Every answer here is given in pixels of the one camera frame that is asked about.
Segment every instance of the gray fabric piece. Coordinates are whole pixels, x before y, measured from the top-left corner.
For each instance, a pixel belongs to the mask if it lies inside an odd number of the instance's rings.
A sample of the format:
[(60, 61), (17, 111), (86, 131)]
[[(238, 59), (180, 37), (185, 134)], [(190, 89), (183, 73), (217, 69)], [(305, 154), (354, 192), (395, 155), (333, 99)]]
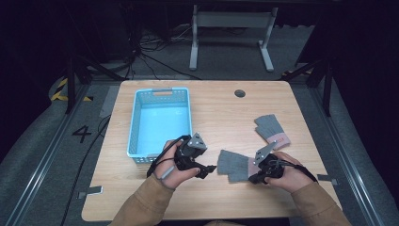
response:
[(248, 180), (248, 157), (221, 150), (217, 160), (217, 173), (228, 174), (230, 182), (241, 182)]
[(255, 128), (255, 131), (264, 140), (267, 140), (275, 134), (284, 133), (275, 115), (261, 116), (255, 120), (255, 123), (258, 125), (258, 127)]

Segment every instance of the person's right hand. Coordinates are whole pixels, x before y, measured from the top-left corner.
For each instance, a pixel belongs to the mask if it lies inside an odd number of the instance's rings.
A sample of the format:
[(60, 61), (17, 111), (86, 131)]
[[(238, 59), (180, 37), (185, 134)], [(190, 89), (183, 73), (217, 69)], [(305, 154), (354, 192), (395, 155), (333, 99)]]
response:
[[(298, 160), (294, 159), (287, 153), (274, 152), (273, 154), (279, 159), (302, 166)], [(284, 174), (281, 178), (266, 177), (264, 180), (271, 186), (282, 188), (290, 193), (296, 192), (298, 189), (313, 183), (311, 178), (293, 167), (284, 167)]]

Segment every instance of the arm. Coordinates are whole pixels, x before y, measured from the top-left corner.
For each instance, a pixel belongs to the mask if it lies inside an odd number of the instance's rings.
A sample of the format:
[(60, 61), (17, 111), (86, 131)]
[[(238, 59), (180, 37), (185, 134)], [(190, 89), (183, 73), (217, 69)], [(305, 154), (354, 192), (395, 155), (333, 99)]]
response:
[[(280, 159), (301, 165), (287, 153), (276, 152)], [(265, 178), (271, 186), (291, 193), (300, 216), (307, 225), (350, 225), (343, 211), (326, 191), (301, 171), (286, 167), (281, 178)]]
[(156, 225), (162, 220), (176, 187), (200, 170), (179, 171), (175, 167), (173, 157), (180, 144), (178, 142), (165, 153), (154, 173), (126, 200), (110, 225)]

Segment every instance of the light blue plastic basket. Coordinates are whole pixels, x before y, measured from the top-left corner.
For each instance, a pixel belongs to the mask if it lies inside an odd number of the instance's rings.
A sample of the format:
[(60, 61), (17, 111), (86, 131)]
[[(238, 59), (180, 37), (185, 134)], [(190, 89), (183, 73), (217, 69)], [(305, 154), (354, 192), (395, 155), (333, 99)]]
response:
[(187, 88), (136, 91), (127, 154), (137, 164), (151, 163), (168, 140), (192, 135)]

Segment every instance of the person's left hand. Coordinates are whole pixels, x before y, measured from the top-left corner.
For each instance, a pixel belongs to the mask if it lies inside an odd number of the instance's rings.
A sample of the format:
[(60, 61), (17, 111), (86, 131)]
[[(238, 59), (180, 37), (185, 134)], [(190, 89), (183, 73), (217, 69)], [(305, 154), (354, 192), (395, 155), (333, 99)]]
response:
[[(164, 149), (172, 142), (172, 140), (169, 140), (165, 146)], [(200, 173), (200, 168), (192, 168), (192, 169), (187, 169), (180, 171), (177, 169), (177, 166), (174, 161), (174, 155), (177, 151), (177, 148), (182, 144), (181, 141), (177, 142), (174, 144), (170, 149), (162, 156), (161, 159), (159, 159), (158, 163), (159, 165), (155, 168), (154, 174), (156, 178), (160, 179), (162, 184), (164, 186), (175, 189), (178, 187), (182, 182), (195, 177), (198, 173)]]

